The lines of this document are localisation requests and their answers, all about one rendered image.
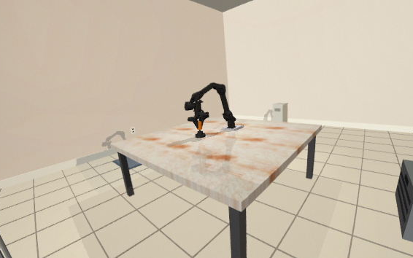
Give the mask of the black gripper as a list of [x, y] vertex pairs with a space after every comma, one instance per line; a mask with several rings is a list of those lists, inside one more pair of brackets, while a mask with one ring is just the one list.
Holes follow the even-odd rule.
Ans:
[[195, 115], [194, 115], [194, 117], [189, 117], [188, 121], [193, 122], [194, 125], [196, 126], [196, 128], [198, 128], [198, 119], [199, 119], [199, 122], [201, 122], [201, 124], [203, 126], [203, 123], [204, 123], [205, 119], [202, 119], [201, 117], [198, 116], [198, 112], [200, 112], [200, 111], [202, 112], [202, 110], [201, 109], [194, 109], [193, 111], [195, 112]]

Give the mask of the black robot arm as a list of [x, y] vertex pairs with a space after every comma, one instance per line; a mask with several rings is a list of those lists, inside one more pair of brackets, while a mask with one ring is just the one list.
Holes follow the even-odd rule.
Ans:
[[[193, 109], [201, 109], [201, 103], [203, 103], [202, 100], [200, 100], [203, 95], [208, 92], [211, 89], [216, 89], [217, 93], [220, 95], [220, 99], [222, 101], [224, 113], [223, 113], [223, 118], [225, 119], [226, 122], [228, 122], [228, 127], [227, 128], [235, 128], [235, 122], [236, 118], [233, 116], [232, 112], [229, 109], [227, 98], [225, 95], [226, 88], [225, 85], [220, 85], [216, 83], [211, 83], [208, 84], [206, 87], [204, 87], [202, 90], [195, 92], [192, 94], [190, 101], [185, 102], [185, 110], [193, 110]], [[198, 101], [199, 100], [199, 101]], [[194, 103], [195, 102], [195, 103]], [[201, 117], [202, 119], [205, 119], [209, 116], [209, 112], [198, 112], [198, 116]]]

